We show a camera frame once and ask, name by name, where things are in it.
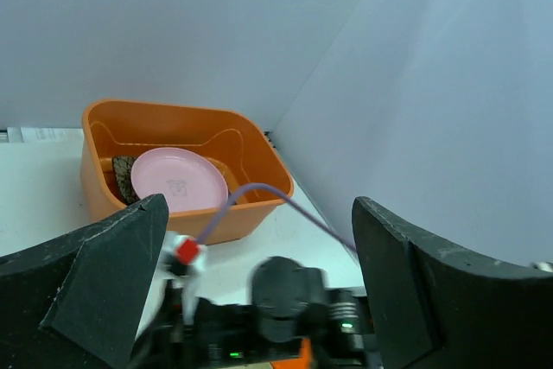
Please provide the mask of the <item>black square floral plate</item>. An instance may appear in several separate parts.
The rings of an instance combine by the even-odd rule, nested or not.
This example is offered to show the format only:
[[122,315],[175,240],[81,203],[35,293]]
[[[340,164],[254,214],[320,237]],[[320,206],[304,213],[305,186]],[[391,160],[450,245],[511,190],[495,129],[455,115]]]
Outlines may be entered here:
[[126,205],[131,205],[139,200],[130,178],[131,169],[136,159],[136,156],[114,156],[111,159],[118,192]]

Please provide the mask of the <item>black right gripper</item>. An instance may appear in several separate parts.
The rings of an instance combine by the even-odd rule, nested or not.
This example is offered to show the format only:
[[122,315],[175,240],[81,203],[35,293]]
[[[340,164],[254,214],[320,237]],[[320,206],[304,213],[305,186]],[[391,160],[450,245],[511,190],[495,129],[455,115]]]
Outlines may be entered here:
[[311,368],[378,368],[380,353],[366,299],[349,289],[327,291],[323,320],[300,324],[291,339],[271,342],[257,330],[251,305],[216,305],[201,298],[193,326],[182,318],[181,289],[165,288],[161,305],[135,340],[131,368],[231,368],[299,356],[311,343]]

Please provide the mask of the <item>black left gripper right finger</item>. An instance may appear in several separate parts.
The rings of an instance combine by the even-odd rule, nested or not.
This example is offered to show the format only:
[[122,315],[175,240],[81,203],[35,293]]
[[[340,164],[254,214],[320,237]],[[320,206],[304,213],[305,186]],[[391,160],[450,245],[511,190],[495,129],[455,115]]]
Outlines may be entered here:
[[423,368],[440,335],[416,258],[422,229],[368,197],[352,207],[353,236],[385,368]]

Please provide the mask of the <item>pink round plate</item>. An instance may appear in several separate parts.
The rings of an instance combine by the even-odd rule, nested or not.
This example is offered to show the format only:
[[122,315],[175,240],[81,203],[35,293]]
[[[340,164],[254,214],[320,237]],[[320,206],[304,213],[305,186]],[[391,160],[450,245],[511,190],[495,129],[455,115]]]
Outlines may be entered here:
[[223,175],[211,162],[171,147],[141,154],[131,167],[130,182],[140,199],[163,195],[171,213],[219,208],[229,195]]

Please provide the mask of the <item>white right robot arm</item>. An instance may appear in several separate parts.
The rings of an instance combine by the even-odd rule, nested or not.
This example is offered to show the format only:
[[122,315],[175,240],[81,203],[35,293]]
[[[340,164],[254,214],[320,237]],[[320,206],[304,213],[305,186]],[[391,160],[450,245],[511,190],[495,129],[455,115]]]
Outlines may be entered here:
[[245,305],[198,295],[200,271],[170,259],[171,278],[130,368],[380,368],[362,298],[329,289],[322,270],[271,257],[251,273]]

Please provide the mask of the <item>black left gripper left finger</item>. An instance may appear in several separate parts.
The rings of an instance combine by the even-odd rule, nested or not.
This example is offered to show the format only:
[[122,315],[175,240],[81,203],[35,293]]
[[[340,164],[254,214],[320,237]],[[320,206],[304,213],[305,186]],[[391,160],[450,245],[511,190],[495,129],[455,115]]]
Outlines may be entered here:
[[125,368],[167,223],[167,202],[155,194],[88,226],[41,328]]

